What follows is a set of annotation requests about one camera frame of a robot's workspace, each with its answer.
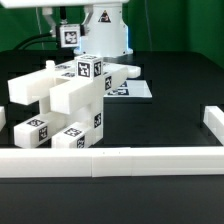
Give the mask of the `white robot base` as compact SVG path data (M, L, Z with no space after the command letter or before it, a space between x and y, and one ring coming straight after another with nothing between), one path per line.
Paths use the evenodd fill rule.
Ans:
M89 23L90 31L80 37L76 55L91 54L104 58L117 58L131 55L129 29L123 21L124 4L94 4L93 16Z

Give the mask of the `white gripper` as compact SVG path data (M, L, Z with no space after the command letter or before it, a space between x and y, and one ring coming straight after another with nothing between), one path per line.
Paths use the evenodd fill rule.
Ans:
M0 4L4 8L34 8L43 7L42 15L48 25L50 26L50 34L52 37L56 36L56 23L52 17L53 9L51 7L58 6L84 6L85 18L80 25L81 35L86 36L89 31L89 23L93 16L94 4L125 4L129 0L0 0Z

